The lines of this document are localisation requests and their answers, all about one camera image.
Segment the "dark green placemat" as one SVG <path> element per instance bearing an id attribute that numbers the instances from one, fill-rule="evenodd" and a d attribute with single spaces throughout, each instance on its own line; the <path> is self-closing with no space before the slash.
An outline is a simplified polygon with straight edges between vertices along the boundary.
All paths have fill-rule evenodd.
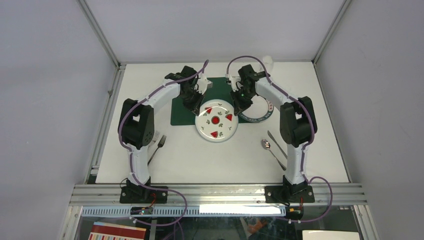
<path id="1" fill-rule="evenodd" d="M 208 78 L 208 80 L 212 82 L 212 87 L 207 89 L 202 104 L 210 100 L 220 99 L 232 105 L 233 101 L 230 95 L 232 88 L 231 85 L 226 82 L 226 78 L 211 77 Z M 195 125 L 195 118 L 196 115 L 183 106 L 181 98 L 177 97 L 172 100 L 170 117 L 170 124 L 172 126 Z"/>

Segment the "white plate strawberry pattern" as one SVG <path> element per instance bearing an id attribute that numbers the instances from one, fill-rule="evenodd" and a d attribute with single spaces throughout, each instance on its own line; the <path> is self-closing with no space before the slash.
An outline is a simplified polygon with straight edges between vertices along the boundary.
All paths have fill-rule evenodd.
<path id="1" fill-rule="evenodd" d="M 197 132 L 212 143 L 229 140 L 236 133 L 238 124 L 234 107 L 222 99 L 206 101 L 200 106 L 200 114 L 195 117 Z"/>

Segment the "clear drinking glass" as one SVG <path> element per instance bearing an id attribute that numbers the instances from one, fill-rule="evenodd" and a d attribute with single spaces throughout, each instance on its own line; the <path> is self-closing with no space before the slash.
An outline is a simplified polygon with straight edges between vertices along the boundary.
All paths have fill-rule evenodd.
<path id="1" fill-rule="evenodd" d="M 271 74 L 274 69 L 274 60 L 270 55 L 266 55 L 262 58 L 262 63 L 266 68 L 268 74 Z"/>

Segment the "white plate teal rim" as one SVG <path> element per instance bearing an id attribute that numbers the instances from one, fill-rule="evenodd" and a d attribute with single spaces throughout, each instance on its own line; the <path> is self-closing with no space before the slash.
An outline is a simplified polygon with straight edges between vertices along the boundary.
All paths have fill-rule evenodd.
<path id="1" fill-rule="evenodd" d="M 252 99 L 252 105 L 239 113 L 238 116 L 250 123 L 260 123 L 268 118 L 274 112 L 274 105 L 261 96 L 255 96 Z"/>

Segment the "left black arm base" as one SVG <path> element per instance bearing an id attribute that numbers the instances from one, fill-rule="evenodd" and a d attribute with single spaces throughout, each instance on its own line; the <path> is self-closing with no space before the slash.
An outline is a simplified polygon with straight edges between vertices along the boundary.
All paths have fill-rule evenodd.
<path id="1" fill-rule="evenodd" d="M 119 198 L 121 204 L 166 204 L 168 194 L 163 190 L 150 190 L 139 185 L 124 186 Z"/>

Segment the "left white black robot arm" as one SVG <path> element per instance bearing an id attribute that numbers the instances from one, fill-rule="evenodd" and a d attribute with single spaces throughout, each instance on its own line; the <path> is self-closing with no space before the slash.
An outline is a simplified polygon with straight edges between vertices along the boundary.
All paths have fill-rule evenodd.
<path id="1" fill-rule="evenodd" d="M 164 188 L 151 186 L 148 170 L 149 144 L 155 133 L 155 111 L 160 110 L 175 98 L 181 98 L 184 106 L 195 115 L 210 84 L 204 74 L 184 66 L 178 73 L 169 73 L 162 84 L 142 99 L 126 99 L 122 105 L 118 125 L 118 139 L 128 152 L 129 177 L 125 195 L 138 203 L 145 203 L 150 197 L 164 192 Z"/>

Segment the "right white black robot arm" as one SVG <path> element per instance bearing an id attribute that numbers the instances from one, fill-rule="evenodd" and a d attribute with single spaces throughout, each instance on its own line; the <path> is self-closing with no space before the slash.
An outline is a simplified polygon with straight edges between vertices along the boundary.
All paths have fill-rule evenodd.
<path id="1" fill-rule="evenodd" d="M 255 72 L 250 64 L 240 68 L 237 77 L 229 73 L 225 77 L 232 88 L 230 96 L 235 115 L 247 110 L 254 96 L 261 96 L 279 107 L 279 132 L 287 144 L 287 166 L 277 195 L 285 202 L 296 202 L 309 186 L 305 163 L 309 145 L 318 130 L 312 100 L 307 96 L 294 98 L 275 83 L 266 70 Z"/>

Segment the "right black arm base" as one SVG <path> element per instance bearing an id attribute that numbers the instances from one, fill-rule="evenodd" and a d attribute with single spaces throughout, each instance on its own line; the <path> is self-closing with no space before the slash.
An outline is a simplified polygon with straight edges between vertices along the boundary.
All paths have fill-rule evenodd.
<path id="1" fill-rule="evenodd" d="M 268 204 L 300 204 L 300 203 L 314 203 L 315 196 L 312 186 L 308 185 L 306 189 L 290 193 L 289 189 L 283 185 L 268 185 L 264 187 L 265 202 Z"/>

